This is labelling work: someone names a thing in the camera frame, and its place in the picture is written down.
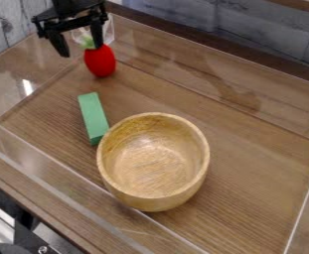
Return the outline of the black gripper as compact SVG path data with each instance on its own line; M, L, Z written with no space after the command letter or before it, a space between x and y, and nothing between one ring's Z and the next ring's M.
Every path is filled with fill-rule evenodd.
M101 24L108 20L105 0L52 0L52 7L32 17L40 38L49 37L52 46L64 58L70 56L61 32L89 26L93 47L103 45Z

